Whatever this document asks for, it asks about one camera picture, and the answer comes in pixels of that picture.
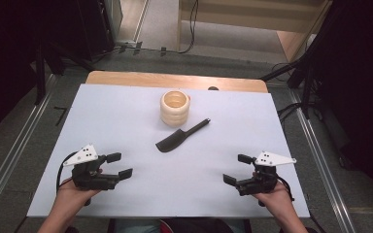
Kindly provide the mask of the black comb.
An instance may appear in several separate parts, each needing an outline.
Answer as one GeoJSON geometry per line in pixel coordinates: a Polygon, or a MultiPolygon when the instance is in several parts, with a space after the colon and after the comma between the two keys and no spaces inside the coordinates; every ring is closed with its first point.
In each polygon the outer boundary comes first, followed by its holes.
{"type": "Polygon", "coordinates": [[[174,150],[179,145],[181,145],[190,135],[194,134],[195,132],[199,131],[201,128],[208,125],[210,121],[211,120],[209,118],[205,118],[204,120],[194,125],[187,131],[184,131],[182,129],[177,129],[171,135],[169,135],[168,137],[156,143],[155,146],[160,152],[169,152],[171,150],[174,150]]]}

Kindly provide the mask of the wooden table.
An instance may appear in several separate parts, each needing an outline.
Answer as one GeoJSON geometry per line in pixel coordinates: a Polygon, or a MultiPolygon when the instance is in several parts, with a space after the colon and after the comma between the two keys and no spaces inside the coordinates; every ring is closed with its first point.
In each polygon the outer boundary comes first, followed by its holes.
{"type": "Polygon", "coordinates": [[[85,82],[90,84],[114,84],[187,89],[209,89],[210,87],[216,87],[218,90],[225,91],[260,93],[268,92],[266,83],[261,80],[142,72],[93,71],[88,74],[85,82]]]}

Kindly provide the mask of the person's left hand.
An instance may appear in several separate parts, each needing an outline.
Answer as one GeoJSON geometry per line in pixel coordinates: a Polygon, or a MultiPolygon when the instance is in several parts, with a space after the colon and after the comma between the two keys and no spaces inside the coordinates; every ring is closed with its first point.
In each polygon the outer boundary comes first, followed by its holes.
{"type": "Polygon", "coordinates": [[[63,216],[74,216],[85,203],[99,190],[82,190],[75,186],[72,179],[62,182],[56,193],[53,209],[57,214],[63,216]]]}

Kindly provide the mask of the black curtain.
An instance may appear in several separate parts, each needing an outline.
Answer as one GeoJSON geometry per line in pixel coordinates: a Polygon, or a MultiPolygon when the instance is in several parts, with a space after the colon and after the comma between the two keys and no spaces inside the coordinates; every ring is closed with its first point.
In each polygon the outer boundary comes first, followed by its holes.
{"type": "Polygon", "coordinates": [[[0,0],[0,123],[37,89],[35,42],[49,40],[50,21],[71,0],[0,0]]]}
{"type": "Polygon", "coordinates": [[[373,0],[333,0],[325,26],[319,94],[346,133],[341,153],[373,179],[373,0]]]}

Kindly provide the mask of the person's right hand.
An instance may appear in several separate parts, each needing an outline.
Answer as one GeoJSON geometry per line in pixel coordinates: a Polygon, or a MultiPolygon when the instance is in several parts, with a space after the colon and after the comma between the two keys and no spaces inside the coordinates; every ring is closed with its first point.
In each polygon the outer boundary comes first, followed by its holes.
{"type": "Polygon", "coordinates": [[[263,203],[275,218],[282,218],[294,213],[288,190],[281,182],[277,182],[274,189],[268,193],[254,194],[254,198],[263,203]]]}

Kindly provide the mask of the cream ribbed cup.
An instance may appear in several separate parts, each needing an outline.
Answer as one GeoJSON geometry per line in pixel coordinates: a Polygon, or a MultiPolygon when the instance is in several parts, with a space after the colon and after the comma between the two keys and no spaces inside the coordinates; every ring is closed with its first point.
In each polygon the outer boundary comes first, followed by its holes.
{"type": "Polygon", "coordinates": [[[178,127],[187,122],[190,98],[180,90],[170,90],[160,99],[160,118],[171,126],[178,127]]]}

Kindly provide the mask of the light wooden shelf unit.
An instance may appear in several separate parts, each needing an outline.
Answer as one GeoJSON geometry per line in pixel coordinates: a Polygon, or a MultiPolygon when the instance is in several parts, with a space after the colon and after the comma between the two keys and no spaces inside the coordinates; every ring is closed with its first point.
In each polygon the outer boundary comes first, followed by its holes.
{"type": "Polygon", "coordinates": [[[275,30],[292,62],[318,33],[333,0],[178,0],[177,50],[182,21],[197,13],[198,22],[275,30]]]}

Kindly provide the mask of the white table board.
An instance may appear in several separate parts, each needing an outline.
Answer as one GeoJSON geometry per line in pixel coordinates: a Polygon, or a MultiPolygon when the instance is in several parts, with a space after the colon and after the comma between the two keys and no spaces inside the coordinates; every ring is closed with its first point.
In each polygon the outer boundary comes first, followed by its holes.
{"type": "Polygon", "coordinates": [[[164,89],[120,85],[80,86],[28,210],[46,216],[57,180],[70,177],[61,165],[71,152],[93,144],[100,154],[121,153],[103,165],[107,174],[133,169],[130,179],[103,191],[82,209],[102,217],[264,217],[268,212],[252,196],[224,183],[252,175],[253,166],[237,157],[263,151],[290,152],[273,99],[268,93],[222,90],[187,91],[191,98],[184,129],[209,118],[208,125],[176,149],[162,153],[155,144],[173,133],[160,119],[164,89]]]}

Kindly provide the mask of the black metal stand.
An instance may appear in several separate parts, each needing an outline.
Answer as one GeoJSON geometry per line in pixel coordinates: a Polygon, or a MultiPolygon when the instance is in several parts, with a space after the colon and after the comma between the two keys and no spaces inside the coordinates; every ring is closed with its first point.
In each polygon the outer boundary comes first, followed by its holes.
{"type": "Polygon", "coordinates": [[[303,84],[302,98],[300,101],[280,110],[278,112],[279,116],[281,116],[287,109],[290,109],[292,112],[300,109],[307,119],[310,118],[309,109],[315,107],[315,104],[310,102],[310,95],[314,82],[314,75],[316,73],[315,65],[318,63],[318,50],[322,45],[322,40],[330,30],[330,25],[333,23],[331,17],[326,18],[326,14],[330,11],[330,6],[331,2],[325,3],[323,10],[319,13],[317,24],[320,25],[320,29],[315,39],[311,42],[311,45],[304,51],[304,53],[284,67],[272,71],[260,78],[261,81],[268,82],[283,75],[283,73],[291,71],[287,80],[288,88],[298,88],[303,84]]]}
{"type": "Polygon", "coordinates": [[[35,66],[36,66],[36,86],[37,95],[35,104],[39,105],[43,102],[44,97],[47,94],[46,78],[45,78],[45,64],[48,64],[54,74],[62,75],[65,70],[65,66],[61,60],[61,56],[69,58],[79,66],[86,69],[88,72],[92,72],[95,68],[73,54],[71,51],[62,47],[56,42],[39,39],[35,42],[35,66]]]}

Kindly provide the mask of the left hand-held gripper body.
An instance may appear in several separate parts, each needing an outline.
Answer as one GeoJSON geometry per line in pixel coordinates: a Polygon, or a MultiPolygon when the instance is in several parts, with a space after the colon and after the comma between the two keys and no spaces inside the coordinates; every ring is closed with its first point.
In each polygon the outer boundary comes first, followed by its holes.
{"type": "Polygon", "coordinates": [[[71,177],[75,186],[80,189],[114,189],[119,182],[119,175],[108,175],[100,172],[101,165],[107,162],[107,155],[99,155],[94,145],[88,144],[69,154],[62,162],[62,166],[73,167],[71,177]]]}

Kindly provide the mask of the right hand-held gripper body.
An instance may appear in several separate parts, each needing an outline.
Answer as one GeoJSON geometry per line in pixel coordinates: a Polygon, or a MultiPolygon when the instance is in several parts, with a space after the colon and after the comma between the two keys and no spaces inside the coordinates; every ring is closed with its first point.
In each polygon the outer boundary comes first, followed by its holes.
{"type": "Polygon", "coordinates": [[[290,186],[285,179],[278,175],[277,167],[295,162],[294,158],[263,151],[252,164],[255,175],[249,179],[238,181],[235,186],[240,195],[252,195],[268,193],[274,189],[277,182],[281,182],[288,190],[288,194],[291,195],[290,186]]]}

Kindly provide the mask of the person's lap clothing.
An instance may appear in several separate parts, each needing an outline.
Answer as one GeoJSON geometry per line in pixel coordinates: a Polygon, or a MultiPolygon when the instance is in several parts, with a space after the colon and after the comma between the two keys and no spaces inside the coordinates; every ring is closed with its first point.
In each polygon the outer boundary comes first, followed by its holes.
{"type": "Polygon", "coordinates": [[[175,217],[163,219],[111,219],[108,233],[252,233],[246,219],[175,217]]]}

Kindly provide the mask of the black cabinet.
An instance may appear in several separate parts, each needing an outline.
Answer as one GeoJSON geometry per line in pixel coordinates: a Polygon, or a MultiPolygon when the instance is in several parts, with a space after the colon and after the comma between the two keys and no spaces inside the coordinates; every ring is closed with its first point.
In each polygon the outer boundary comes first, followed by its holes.
{"type": "Polygon", "coordinates": [[[112,28],[109,21],[107,0],[78,0],[84,24],[88,58],[92,59],[114,46],[112,28]]]}

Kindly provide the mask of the aluminium floor rail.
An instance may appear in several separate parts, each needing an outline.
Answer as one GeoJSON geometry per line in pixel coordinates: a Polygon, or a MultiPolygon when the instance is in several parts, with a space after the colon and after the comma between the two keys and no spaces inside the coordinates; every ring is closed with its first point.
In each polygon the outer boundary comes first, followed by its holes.
{"type": "Polygon", "coordinates": [[[356,227],[336,183],[316,130],[300,107],[286,114],[286,136],[311,220],[322,233],[356,233],[356,227]]]}
{"type": "Polygon", "coordinates": [[[17,138],[3,160],[3,163],[0,166],[0,195],[8,182],[10,175],[13,173],[25,146],[27,145],[32,133],[36,128],[37,123],[44,113],[58,80],[59,77],[56,75],[50,75],[48,77],[45,82],[47,93],[44,95],[42,101],[32,108],[26,122],[22,125],[17,138]]]}

